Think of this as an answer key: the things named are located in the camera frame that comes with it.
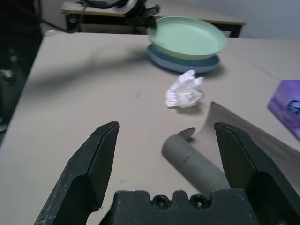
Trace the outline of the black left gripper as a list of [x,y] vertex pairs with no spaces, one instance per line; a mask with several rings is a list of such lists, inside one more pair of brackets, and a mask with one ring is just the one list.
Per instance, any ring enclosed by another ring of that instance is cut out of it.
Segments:
[[160,12],[160,6],[155,5],[147,8],[144,3],[127,3],[125,5],[125,21],[132,26],[146,26],[146,28],[156,29],[157,23],[154,18],[148,15],[156,15]]

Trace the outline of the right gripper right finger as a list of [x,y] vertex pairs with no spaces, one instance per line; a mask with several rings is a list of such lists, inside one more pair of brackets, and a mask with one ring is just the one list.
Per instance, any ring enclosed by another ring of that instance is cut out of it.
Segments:
[[238,127],[214,129],[227,181],[245,191],[260,224],[298,225],[300,197],[271,157]]

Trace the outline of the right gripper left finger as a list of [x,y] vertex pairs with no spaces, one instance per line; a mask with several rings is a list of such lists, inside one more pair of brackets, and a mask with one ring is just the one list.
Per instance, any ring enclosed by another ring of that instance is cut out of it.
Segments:
[[103,203],[119,123],[98,127],[67,162],[35,224],[84,225]]

